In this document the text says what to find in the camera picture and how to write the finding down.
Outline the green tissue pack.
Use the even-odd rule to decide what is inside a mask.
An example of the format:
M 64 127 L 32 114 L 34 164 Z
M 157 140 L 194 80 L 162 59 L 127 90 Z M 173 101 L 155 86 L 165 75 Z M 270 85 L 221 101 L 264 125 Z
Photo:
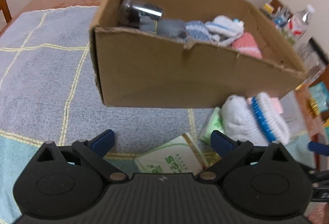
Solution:
M 221 108 L 215 107 L 207 116 L 204 126 L 198 136 L 198 139 L 210 146 L 211 145 L 211 134 L 213 131 L 223 132 L 223 122 L 221 116 Z
M 184 133 L 136 157 L 134 162 L 141 173 L 152 174 L 192 173 L 196 175 L 209 166 L 189 133 Z

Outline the white sock blue band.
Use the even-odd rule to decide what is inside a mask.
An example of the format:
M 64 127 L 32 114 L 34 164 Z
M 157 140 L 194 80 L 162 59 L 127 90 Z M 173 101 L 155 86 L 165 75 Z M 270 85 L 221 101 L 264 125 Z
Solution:
M 227 16 L 219 15 L 205 26 L 211 34 L 212 40 L 217 46 L 228 47 L 244 34 L 244 26 L 241 27 Z
M 234 141 L 246 139 L 255 146 L 268 146 L 273 141 L 286 145 L 290 141 L 288 125 L 265 92 L 251 100 L 231 95 L 221 108 L 221 116 L 224 134 Z

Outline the green tissue pack front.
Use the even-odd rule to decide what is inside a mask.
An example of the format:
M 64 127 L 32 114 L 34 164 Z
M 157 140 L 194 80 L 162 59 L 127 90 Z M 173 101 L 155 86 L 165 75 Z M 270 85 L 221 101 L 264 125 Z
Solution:
M 184 133 L 136 157 L 134 162 L 141 173 L 152 174 L 192 173 L 196 175 L 209 166 L 189 133 Z

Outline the pink small box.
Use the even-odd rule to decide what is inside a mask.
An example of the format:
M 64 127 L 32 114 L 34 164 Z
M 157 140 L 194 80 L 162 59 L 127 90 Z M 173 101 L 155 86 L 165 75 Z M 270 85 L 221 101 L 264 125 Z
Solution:
M 266 110 L 275 110 L 278 114 L 282 114 L 284 112 L 280 100 L 276 97 L 271 98 L 267 94 L 259 94 L 255 97 L 249 97 L 247 98 L 247 103 L 253 106 L 254 110 L 258 110 L 263 114 Z

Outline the pink knit sock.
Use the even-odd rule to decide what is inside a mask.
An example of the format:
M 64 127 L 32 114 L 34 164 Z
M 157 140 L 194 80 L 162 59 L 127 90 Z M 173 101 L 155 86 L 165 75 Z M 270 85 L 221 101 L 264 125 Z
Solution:
M 247 54 L 258 59 L 262 59 L 263 57 L 254 36 L 249 32 L 245 32 L 240 38 L 235 40 L 231 44 L 231 47 L 240 53 Z

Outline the blue knit sock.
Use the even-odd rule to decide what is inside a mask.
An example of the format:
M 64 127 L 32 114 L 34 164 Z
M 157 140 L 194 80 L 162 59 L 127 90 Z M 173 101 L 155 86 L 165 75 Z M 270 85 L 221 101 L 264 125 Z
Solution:
M 202 21 L 190 21 L 185 23 L 187 34 L 194 40 L 211 42 L 212 37 Z

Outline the blue white piggy toy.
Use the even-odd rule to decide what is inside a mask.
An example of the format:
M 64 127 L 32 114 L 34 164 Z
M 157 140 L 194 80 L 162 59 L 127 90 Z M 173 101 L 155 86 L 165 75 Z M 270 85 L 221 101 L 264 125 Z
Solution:
M 244 22 L 241 21 L 241 20 L 239 20 L 239 19 L 236 19 L 236 18 L 235 18 L 235 19 L 233 20 L 233 22 L 236 23 L 236 24 L 238 24 L 238 25 L 241 26 L 241 27 L 244 26 Z

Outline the gold ribbon bow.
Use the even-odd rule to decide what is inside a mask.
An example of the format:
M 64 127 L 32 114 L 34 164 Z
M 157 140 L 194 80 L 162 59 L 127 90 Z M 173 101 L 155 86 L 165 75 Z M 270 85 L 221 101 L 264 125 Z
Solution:
M 314 117 L 318 117 L 321 114 L 319 110 L 319 106 L 316 100 L 312 96 L 309 96 L 307 98 L 307 108 L 309 109 L 310 114 L 313 115 Z

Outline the teal packet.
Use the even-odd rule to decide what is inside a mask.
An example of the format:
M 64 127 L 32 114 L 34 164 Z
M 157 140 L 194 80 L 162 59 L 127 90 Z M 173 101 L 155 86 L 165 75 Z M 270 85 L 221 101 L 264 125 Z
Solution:
M 309 91 L 312 97 L 315 99 L 319 111 L 320 112 L 328 111 L 329 92 L 324 82 L 319 82 L 314 86 L 309 87 Z

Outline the clear jar black lid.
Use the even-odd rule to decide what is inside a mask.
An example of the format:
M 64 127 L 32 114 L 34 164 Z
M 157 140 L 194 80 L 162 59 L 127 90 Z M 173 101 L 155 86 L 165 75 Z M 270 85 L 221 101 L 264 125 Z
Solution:
M 307 68 L 306 82 L 317 80 L 328 66 L 328 55 L 313 37 L 297 48 L 297 55 Z

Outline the clear water bottle red label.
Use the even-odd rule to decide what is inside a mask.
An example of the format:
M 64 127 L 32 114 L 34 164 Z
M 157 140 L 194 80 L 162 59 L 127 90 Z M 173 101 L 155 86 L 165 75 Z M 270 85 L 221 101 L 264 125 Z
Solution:
M 304 10 L 296 12 L 289 19 L 282 32 L 291 45 L 295 44 L 306 32 L 314 13 L 315 8 L 311 4 L 307 4 Z

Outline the small blue label bottle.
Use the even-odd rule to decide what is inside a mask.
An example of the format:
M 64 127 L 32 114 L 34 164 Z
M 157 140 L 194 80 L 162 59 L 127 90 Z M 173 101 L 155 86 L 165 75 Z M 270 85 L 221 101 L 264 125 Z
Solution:
M 281 12 L 277 13 L 273 18 L 273 23 L 280 28 L 284 28 L 287 22 L 288 22 L 287 17 L 285 16 L 284 13 Z

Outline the yellow lid small bottle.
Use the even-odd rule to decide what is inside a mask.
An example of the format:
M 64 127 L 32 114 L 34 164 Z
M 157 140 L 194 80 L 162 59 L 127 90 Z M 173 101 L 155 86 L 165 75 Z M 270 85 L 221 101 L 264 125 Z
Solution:
M 274 8 L 269 3 L 265 3 L 259 8 L 259 10 L 270 17 L 273 14 Z

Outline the wooden chair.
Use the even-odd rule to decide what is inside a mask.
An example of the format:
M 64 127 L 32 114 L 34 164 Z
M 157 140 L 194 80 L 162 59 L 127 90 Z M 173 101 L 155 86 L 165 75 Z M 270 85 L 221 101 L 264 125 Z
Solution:
M 5 17 L 6 23 L 9 23 L 12 20 L 11 13 L 7 4 L 7 0 L 0 0 L 1 11 Z
M 279 7 L 280 8 L 284 7 L 284 4 L 280 0 L 271 0 L 269 4 L 273 7 L 274 11 L 277 11 Z

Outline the wooden chair left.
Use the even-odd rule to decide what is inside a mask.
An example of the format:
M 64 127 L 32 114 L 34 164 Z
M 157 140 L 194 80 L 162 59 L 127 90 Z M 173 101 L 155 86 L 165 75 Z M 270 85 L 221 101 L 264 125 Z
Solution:
M 9 23 L 12 20 L 11 13 L 7 4 L 7 0 L 0 0 L 1 11 L 5 17 L 6 23 Z

